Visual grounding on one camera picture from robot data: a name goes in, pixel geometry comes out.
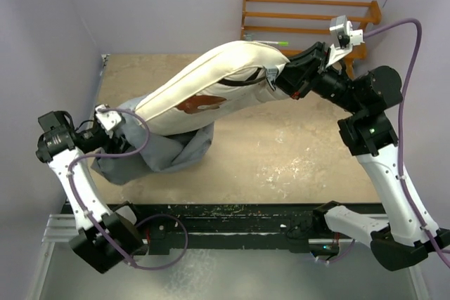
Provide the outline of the cream white pillow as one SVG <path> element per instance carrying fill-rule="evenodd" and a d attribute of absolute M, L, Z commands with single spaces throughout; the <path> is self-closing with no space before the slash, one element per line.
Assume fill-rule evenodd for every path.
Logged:
<path fill-rule="evenodd" d="M 266 72 L 282 72 L 287 63 L 287 57 L 266 44 L 225 43 L 142 98 L 134 111 L 157 135 L 201 129 L 247 107 L 288 98 L 266 80 Z"/>

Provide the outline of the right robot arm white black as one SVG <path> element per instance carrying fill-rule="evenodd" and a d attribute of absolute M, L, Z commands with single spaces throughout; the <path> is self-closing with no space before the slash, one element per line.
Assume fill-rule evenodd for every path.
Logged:
<path fill-rule="evenodd" d="M 420 201 L 402 159 L 401 141 L 385 111 L 403 101 L 401 77 L 382 65 L 357 79 L 327 66 L 328 50 L 318 42 L 291 56 L 273 81 L 293 99 L 314 92 L 350 116 L 338 121 L 340 137 L 370 178 L 387 214 L 377 221 L 329 202 L 313 212 L 319 237 L 341 233 L 369 247 L 387 270 L 409 268 L 449 246 L 449 230 L 432 219 Z"/>

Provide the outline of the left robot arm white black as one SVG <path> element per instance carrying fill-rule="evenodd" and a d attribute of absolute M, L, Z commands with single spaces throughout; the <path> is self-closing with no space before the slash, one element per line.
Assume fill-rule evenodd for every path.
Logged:
<path fill-rule="evenodd" d="M 107 206 L 86 161 L 113 140 L 115 130 L 124 123 L 122 115 L 121 109 L 99 105 L 92 127 L 85 131 L 76 131 L 71 115 L 63 110 L 38 118 L 43 133 L 36 156 L 57 176 L 75 218 L 77 234 L 70 239 L 70 248 L 99 273 L 122 261 L 134 266 L 132 255 L 143 246 L 144 220 L 130 204 L 117 211 Z"/>

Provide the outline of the grey pillowcase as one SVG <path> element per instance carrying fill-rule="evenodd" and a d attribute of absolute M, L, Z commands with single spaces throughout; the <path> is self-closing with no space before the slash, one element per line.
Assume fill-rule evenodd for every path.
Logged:
<path fill-rule="evenodd" d="M 198 163 L 212 144 L 216 110 L 188 114 L 158 98 L 140 105 L 145 96 L 122 103 L 119 108 L 133 110 L 147 121 L 150 138 L 137 155 L 96 158 L 91 168 L 107 181 L 124 185 L 156 173 L 173 173 Z"/>

